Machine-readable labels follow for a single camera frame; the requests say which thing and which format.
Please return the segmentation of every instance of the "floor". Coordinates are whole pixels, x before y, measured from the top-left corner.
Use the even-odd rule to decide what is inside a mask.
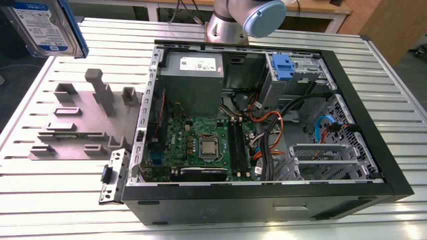
[[[0,53],[0,76],[6,80],[6,85],[0,86],[0,132],[21,102],[45,60],[45,58],[29,55],[20,59],[10,59]],[[416,58],[413,53],[408,52],[395,66],[395,71],[420,105],[427,109],[427,58]]]
[[[0,85],[0,132],[18,106],[46,59],[29,54],[12,59],[0,53],[0,76],[5,84]]]

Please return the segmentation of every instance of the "aluminum slotted table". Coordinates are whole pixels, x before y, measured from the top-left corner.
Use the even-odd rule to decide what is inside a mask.
[[[57,103],[52,92],[57,83],[89,90],[88,68],[102,70],[112,90],[135,87],[143,92],[155,39],[203,41],[204,27],[85,18],[80,29],[89,56],[46,60],[0,135],[0,236],[42,240],[425,238],[427,114],[372,43],[355,35],[277,30],[249,42],[335,51],[415,195],[339,220],[271,223],[144,226],[125,205],[98,206],[106,161],[28,159]]]

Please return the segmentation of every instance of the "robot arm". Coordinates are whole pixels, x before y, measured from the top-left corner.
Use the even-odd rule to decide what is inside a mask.
[[[207,39],[213,43],[247,44],[248,36],[263,38],[277,29],[285,14],[280,0],[216,0]]]

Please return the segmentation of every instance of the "sticker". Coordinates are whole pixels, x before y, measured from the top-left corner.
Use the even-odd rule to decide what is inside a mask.
[[[255,105],[255,107],[257,107],[257,109],[261,109],[261,107],[263,107],[263,104],[260,104],[259,101],[255,101],[253,105]]]
[[[215,58],[181,57],[179,63],[179,70],[216,71]]]
[[[45,4],[16,2],[13,11],[30,35],[34,44],[46,51],[65,51],[68,49],[60,28],[52,23],[52,13]]]
[[[263,174],[263,168],[261,167],[259,167],[259,166],[256,166],[255,167],[255,171],[253,171],[256,174]]]

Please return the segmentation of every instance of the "hard drive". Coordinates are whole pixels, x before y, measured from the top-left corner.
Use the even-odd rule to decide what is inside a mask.
[[[34,57],[86,57],[89,49],[66,0],[0,0],[0,6]]]

